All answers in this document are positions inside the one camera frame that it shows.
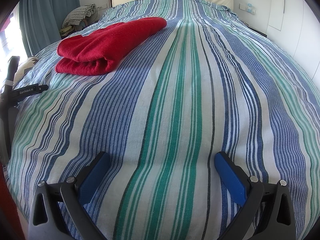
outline folded red towel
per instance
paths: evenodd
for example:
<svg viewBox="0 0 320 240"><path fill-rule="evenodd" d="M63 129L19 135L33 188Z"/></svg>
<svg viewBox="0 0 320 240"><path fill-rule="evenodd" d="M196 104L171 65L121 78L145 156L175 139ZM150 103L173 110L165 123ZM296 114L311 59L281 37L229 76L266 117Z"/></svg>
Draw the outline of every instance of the folded red towel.
<svg viewBox="0 0 320 240"><path fill-rule="evenodd" d="M163 18L150 17L127 23L116 23L60 42L57 53L63 56L56 72L84 76L111 72L120 60L145 39L166 27Z"/></svg>

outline striped bedspread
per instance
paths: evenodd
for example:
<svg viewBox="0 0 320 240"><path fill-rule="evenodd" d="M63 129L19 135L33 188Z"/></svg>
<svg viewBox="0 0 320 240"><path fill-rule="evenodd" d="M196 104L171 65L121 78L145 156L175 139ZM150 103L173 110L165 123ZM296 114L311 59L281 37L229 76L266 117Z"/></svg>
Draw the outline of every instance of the striped bedspread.
<svg viewBox="0 0 320 240"><path fill-rule="evenodd" d="M15 202L28 218L39 180L61 182L106 151L111 168L85 209L107 239L217 239L239 209L214 168L222 150L247 175L287 181L301 239L320 215L319 91L286 52L204 0L132 1L80 34L154 16L167 27L107 75L55 73L58 43L38 54L19 86L49 90L20 105L4 167Z"/></svg>

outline curtain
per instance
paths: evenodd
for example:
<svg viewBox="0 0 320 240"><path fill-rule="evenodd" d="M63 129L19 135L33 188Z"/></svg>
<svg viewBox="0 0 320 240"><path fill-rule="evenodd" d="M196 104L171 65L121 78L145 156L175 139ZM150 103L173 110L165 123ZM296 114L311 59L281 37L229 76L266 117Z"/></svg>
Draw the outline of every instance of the curtain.
<svg viewBox="0 0 320 240"><path fill-rule="evenodd" d="M14 19L16 20L17 24L19 25L20 24L20 22L19 22L19 3L15 6L12 13L13 13Z"/></svg>
<svg viewBox="0 0 320 240"><path fill-rule="evenodd" d="M19 22L27 56L61 40L63 20L79 6L79 0L20 0Z"/></svg>

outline pillow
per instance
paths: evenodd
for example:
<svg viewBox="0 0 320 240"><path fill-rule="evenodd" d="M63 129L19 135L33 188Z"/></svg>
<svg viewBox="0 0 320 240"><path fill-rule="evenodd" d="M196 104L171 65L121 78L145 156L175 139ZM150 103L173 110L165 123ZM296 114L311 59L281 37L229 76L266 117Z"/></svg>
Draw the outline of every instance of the pillow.
<svg viewBox="0 0 320 240"><path fill-rule="evenodd" d="M30 57L18 66L13 78L14 86L16 86L23 79L23 77L34 67L38 61L39 59L37 57Z"/></svg>
<svg viewBox="0 0 320 240"><path fill-rule="evenodd" d="M74 9L64 19L62 29L70 25L79 25L83 19L90 17L96 10L97 7L95 4L88 4Z"/></svg>

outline wall socket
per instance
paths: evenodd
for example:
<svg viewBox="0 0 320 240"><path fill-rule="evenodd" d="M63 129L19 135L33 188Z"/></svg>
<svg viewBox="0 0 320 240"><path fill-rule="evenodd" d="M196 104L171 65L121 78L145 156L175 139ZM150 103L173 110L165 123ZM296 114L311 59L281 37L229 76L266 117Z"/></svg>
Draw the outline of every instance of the wall socket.
<svg viewBox="0 0 320 240"><path fill-rule="evenodd" d="M241 10L246 11L246 12L249 12L249 13L252 13L252 14L256 14L256 10L252 6L248 6L248 5L240 3L239 8Z"/></svg>

